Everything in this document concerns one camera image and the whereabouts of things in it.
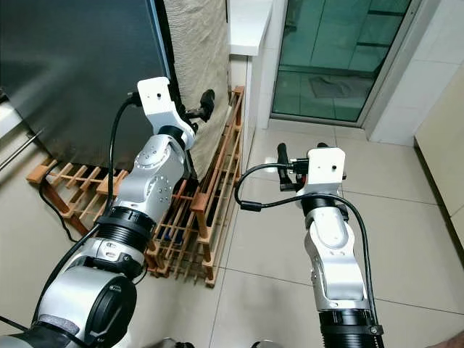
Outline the dark grey fridge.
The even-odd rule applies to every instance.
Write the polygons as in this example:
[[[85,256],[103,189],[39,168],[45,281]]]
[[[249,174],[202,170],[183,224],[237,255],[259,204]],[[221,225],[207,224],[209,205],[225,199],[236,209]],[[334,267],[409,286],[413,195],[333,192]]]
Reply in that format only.
[[[165,0],[1,0],[0,89],[61,162],[107,165],[140,80],[175,77]]]

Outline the beige hanging cloth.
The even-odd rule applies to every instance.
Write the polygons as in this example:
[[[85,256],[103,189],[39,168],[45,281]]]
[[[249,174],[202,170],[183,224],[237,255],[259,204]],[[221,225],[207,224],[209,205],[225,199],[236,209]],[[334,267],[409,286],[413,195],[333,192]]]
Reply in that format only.
[[[190,150],[199,181],[211,173],[211,163],[230,113],[226,7],[226,0],[165,0],[175,57],[173,69],[183,105],[196,109],[206,90],[215,92],[211,120],[205,123],[199,120],[199,130]]]

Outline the green glass sliding door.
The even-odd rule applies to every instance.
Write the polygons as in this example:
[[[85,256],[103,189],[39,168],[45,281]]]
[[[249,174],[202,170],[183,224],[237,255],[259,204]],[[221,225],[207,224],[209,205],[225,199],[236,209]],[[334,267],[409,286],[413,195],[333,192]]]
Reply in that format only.
[[[422,0],[285,0],[273,120],[359,128]]]

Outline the wooden wine rack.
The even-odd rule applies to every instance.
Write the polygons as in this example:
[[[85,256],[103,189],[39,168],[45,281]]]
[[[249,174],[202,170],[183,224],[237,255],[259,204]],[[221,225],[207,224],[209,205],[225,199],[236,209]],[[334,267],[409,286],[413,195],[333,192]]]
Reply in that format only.
[[[241,177],[241,111],[244,86],[230,93],[230,115],[206,176],[182,180],[173,190],[170,209],[153,230],[145,258],[149,275],[215,287],[218,264],[236,207],[233,193]],[[44,185],[42,193],[59,216],[80,235],[105,212],[107,183],[102,167],[74,165],[47,158],[27,175]]]

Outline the beige tall cabinet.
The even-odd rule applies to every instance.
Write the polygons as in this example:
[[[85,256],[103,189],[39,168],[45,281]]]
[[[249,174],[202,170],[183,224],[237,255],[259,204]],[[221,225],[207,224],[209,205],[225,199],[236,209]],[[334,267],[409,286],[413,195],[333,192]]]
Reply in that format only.
[[[448,86],[415,134],[455,236],[464,245],[464,84]]]

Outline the person bare leg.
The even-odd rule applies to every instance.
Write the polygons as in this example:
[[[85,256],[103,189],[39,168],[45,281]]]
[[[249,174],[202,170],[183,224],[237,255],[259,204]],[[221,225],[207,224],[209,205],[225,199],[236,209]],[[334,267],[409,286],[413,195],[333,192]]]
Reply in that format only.
[[[444,341],[428,346],[427,348],[464,348],[464,329],[449,339],[444,339]]]

